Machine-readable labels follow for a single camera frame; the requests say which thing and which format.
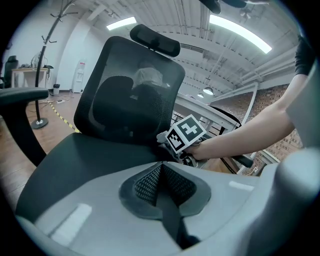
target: yellow and black tape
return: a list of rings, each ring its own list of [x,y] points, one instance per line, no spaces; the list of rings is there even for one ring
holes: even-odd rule
[[[65,118],[62,117],[62,115],[60,115],[60,114],[58,113],[58,111],[56,110],[56,108],[55,108],[51,103],[49,103],[49,104],[50,104],[51,108],[53,109],[53,111],[56,113],[56,115],[57,115],[61,120],[63,120],[65,124],[67,124],[70,128],[74,129],[74,131],[75,131],[76,133],[80,133],[80,131],[79,131],[74,125],[72,125],[71,123],[69,123]]]

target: desk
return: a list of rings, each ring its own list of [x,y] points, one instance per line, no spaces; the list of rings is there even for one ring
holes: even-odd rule
[[[46,68],[46,67],[40,68],[40,73],[43,73],[43,76],[41,74],[39,75],[39,87],[41,87],[41,88],[46,88],[47,87],[48,70],[49,69]],[[23,73],[24,74],[24,73],[29,73],[29,72],[33,72],[34,73],[34,82],[32,84],[35,84],[36,73],[37,73],[37,69],[36,68],[15,68],[15,69],[12,69],[11,87],[12,88],[15,87],[16,75],[18,75],[19,73]]]
[[[236,127],[240,126],[239,123],[219,112],[218,110],[215,110],[214,108],[181,93],[177,94],[173,109],[183,116],[192,114],[197,120],[199,120],[201,117],[206,118],[208,121],[206,123],[206,127],[204,128],[207,131],[210,130],[213,123],[225,128],[223,134],[231,132]]]

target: ceiling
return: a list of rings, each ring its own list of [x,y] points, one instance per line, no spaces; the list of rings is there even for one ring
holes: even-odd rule
[[[186,73],[180,92],[194,97],[203,88],[213,88],[213,97],[236,90],[254,81],[292,72],[298,43],[294,22],[275,3],[247,4],[240,10],[221,2],[222,18],[250,30],[272,50],[265,54],[243,37],[209,23],[210,11],[198,0],[78,0],[84,10],[95,10],[94,26],[106,25],[134,16],[139,24],[178,40],[181,53],[173,58]],[[133,26],[112,31],[129,37]],[[210,102],[206,95],[202,101]]]

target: gray seat cushion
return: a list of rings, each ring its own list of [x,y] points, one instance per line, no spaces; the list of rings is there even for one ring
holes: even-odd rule
[[[157,161],[172,158],[159,147],[73,133],[36,168],[20,195],[15,213],[34,222],[51,205],[94,178]]]

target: ceiling light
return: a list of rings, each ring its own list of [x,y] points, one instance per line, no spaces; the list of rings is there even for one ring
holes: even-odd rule
[[[212,90],[211,87],[206,87],[206,88],[203,89],[203,91],[204,91],[206,94],[214,95],[214,90]]]
[[[218,26],[223,27],[227,30],[230,30],[234,33],[237,33],[238,35],[244,37],[245,39],[247,39],[248,41],[250,41],[251,43],[253,43],[257,47],[259,47],[265,54],[267,54],[268,52],[270,52],[272,50],[272,48],[265,41],[263,41],[260,37],[258,37],[257,35],[250,32],[246,28],[244,28],[244,27],[242,27],[242,26],[240,26],[230,20],[215,16],[215,15],[210,15],[209,22],[211,24],[218,25]]]
[[[130,18],[125,18],[125,19],[119,20],[115,23],[112,23],[112,24],[106,26],[106,28],[108,30],[114,30],[114,29],[120,28],[122,26],[126,26],[126,25],[133,24],[133,23],[137,23],[137,21],[136,21],[135,17],[130,17]]]

